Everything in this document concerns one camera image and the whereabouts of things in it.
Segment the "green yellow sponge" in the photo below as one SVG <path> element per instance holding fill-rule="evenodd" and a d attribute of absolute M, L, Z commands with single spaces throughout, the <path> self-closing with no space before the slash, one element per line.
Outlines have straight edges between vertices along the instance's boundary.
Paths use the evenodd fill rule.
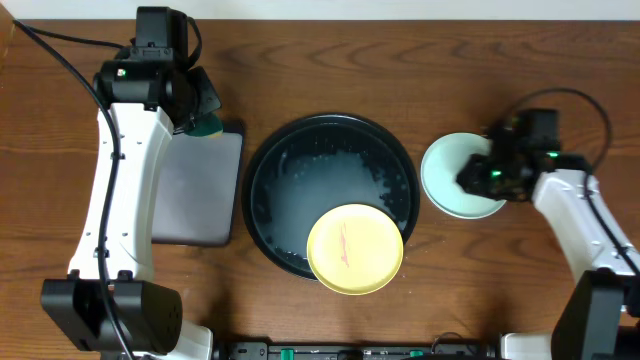
<path fill-rule="evenodd" d="M 184 134 L 191 137 L 215 137 L 223 131 L 223 122 L 214 112 L 209 112 L 192 120 Z"/>

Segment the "light blue plate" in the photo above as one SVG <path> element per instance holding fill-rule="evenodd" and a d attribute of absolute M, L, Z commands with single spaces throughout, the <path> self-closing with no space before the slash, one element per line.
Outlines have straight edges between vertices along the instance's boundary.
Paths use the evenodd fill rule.
<path fill-rule="evenodd" d="M 461 219 L 493 215 L 505 200 L 491 200 L 462 190 L 456 176 L 473 154 L 488 155 L 490 142 L 472 133 L 452 133 L 434 141 L 426 150 L 420 167 L 424 192 L 444 213 Z"/>

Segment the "yellow plate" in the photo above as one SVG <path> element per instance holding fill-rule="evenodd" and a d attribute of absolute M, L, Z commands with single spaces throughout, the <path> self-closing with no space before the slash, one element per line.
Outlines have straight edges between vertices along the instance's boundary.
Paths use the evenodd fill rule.
<path fill-rule="evenodd" d="M 342 205 L 322 215 L 311 228 L 306 250 L 317 280 L 349 296 L 386 286 L 404 258 L 403 238 L 394 221 L 363 204 Z"/>

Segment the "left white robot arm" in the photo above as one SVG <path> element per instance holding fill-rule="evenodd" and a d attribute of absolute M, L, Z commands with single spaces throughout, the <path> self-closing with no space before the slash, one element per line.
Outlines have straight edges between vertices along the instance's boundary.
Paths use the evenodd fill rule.
<path fill-rule="evenodd" d="M 220 101 L 201 67 L 107 62 L 90 88 L 99 105 L 96 172 L 84 233 L 41 305 L 81 351 L 119 359 L 211 359 L 214 333 L 183 317 L 179 293 L 154 281 L 152 223 L 161 165 L 176 129 Z"/>

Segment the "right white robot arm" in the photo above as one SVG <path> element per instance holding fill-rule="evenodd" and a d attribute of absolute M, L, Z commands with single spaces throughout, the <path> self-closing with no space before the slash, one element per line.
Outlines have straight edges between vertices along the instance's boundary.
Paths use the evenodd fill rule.
<path fill-rule="evenodd" d="M 549 334 L 510 333 L 504 359 L 637 359 L 639 329 L 620 326 L 639 314 L 639 253 L 601 197 L 591 166 L 558 151 L 472 155 L 456 177 L 472 195 L 529 201 L 542 214 L 576 285 Z"/>

